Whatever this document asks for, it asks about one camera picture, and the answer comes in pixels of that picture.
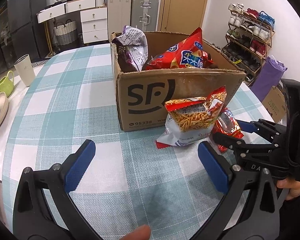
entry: cardboard box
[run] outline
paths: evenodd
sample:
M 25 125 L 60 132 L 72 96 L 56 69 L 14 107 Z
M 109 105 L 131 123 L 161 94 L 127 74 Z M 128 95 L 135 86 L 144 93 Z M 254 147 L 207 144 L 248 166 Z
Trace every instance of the cardboard box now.
M 276 86 L 271 88 L 270 92 L 262 101 L 262 104 L 267 109 L 274 122 L 281 121 L 282 117 L 284 117 L 287 112 L 284 95 Z
M 112 33 L 113 40 L 120 33 Z M 188 37 L 181 33 L 146 32 L 149 58 L 163 53 Z M 162 126 L 167 117 L 164 103 L 170 99 L 205 97 L 225 86 L 231 100 L 242 83 L 245 73 L 239 71 L 218 50 L 203 42 L 203 50 L 211 54 L 220 69 L 178 68 L 123 73 L 123 58 L 118 57 L 117 45 L 111 43 L 117 111 L 120 127 L 133 131 Z

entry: white drawer cabinet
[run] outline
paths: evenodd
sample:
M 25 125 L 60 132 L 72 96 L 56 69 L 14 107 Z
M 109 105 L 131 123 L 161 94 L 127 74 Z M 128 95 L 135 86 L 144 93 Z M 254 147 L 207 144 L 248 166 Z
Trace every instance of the white drawer cabinet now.
M 107 7 L 80 11 L 81 22 L 94 21 L 107 18 Z
M 108 39 L 108 30 L 98 30 L 93 32 L 82 33 L 83 42 L 105 41 Z
M 97 30 L 106 30 L 107 27 L 107 19 L 88 21 L 82 23 L 82 32 L 86 33 Z
M 38 13 L 38 23 L 53 19 L 54 17 L 65 14 L 65 3 L 50 7 Z
M 94 8 L 96 0 L 74 0 L 66 3 L 66 13 Z

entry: small red snack package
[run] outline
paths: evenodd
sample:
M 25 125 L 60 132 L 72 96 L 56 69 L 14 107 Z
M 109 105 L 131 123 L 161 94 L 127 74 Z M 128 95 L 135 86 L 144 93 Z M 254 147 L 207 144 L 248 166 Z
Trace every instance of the small red snack package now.
M 212 129 L 212 133 L 216 132 L 230 135 L 238 139 L 243 137 L 243 133 L 241 132 L 241 128 L 237 120 L 233 117 L 232 112 L 228 108 L 221 110 L 220 115 Z M 221 153 L 224 153 L 227 150 L 227 148 L 222 145 L 219 145 L 218 149 Z
M 208 68 L 213 64 L 211 56 L 202 50 L 202 30 L 197 28 L 188 38 L 154 57 L 146 70 L 162 68 L 198 67 Z

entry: checkered tablecloth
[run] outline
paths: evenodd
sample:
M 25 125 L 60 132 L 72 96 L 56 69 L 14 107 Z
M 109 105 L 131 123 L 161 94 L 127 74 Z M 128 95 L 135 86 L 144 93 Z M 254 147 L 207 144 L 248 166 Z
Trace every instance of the checkered tablecloth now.
M 123 132 L 115 104 L 109 44 L 62 52 L 44 65 L 18 109 L 5 150 L 2 186 L 10 230 L 22 170 L 62 163 L 85 139 L 96 143 L 96 155 L 70 195 L 104 239 L 119 239 L 143 224 L 151 227 L 152 239 L 189 239 L 205 222 L 222 195 L 199 161 L 198 143 L 158 150 L 154 141 L 164 127 Z M 228 107 L 241 120 L 271 120 L 244 83 Z M 231 151 L 225 156 L 234 161 Z

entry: beige plate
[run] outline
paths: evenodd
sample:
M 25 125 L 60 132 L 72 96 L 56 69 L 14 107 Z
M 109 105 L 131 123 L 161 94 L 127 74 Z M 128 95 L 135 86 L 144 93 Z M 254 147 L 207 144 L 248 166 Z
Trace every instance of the beige plate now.
M 8 111 L 9 101 L 5 92 L 0 93 L 0 124 Z

